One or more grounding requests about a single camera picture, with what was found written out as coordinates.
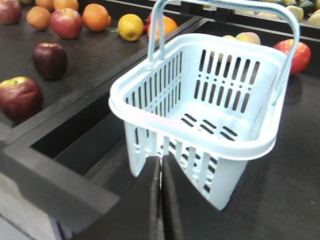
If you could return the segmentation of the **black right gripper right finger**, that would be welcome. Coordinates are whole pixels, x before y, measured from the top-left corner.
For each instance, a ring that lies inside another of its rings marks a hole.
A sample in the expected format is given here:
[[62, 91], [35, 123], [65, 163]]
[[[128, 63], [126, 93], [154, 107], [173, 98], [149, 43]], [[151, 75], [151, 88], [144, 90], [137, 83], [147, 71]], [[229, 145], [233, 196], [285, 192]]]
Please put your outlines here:
[[250, 164], [228, 206], [217, 210], [175, 158], [162, 164], [162, 215], [168, 240], [317, 240], [320, 179], [279, 162]]

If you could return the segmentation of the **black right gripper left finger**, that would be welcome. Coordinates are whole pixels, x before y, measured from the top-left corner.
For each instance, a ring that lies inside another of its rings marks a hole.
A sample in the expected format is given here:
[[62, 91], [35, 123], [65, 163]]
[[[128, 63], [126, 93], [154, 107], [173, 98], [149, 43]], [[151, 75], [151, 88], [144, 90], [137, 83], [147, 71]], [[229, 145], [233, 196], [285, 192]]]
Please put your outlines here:
[[149, 156], [126, 194], [74, 240], [156, 240], [161, 163]]

